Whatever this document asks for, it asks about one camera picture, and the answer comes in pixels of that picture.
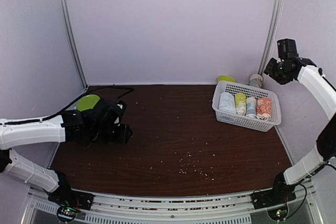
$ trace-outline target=green lid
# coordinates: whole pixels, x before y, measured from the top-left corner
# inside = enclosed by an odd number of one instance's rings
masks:
[[[90,94],[85,97],[82,97],[77,102],[77,105],[76,105],[77,110],[80,112],[84,110],[90,110],[97,104],[99,100],[100,100],[100,97],[97,96],[96,94]]]
[[[217,81],[231,81],[236,82],[236,80],[231,76],[218,76]]]

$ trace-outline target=plastic basket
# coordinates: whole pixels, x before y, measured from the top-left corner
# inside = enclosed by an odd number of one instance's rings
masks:
[[[271,120],[264,121],[260,119],[249,118],[244,115],[237,115],[219,110],[219,96],[222,92],[229,92],[232,95],[241,92],[244,93],[246,97],[254,97],[256,99],[266,97],[269,98],[271,100],[272,109]],[[216,112],[216,118],[218,121],[246,127],[253,130],[266,132],[269,131],[274,125],[279,125],[281,123],[280,104],[278,97],[275,93],[235,82],[218,82],[215,89],[214,97],[212,99],[212,108]]]

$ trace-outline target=wooden table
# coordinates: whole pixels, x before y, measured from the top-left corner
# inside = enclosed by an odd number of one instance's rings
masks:
[[[132,196],[200,196],[262,189],[290,166],[275,131],[216,121],[215,86],[135,86],[123,100],[127,145],[63,143],[52,169],[73,188]],[[96,94],[115,100],[122,91]]]

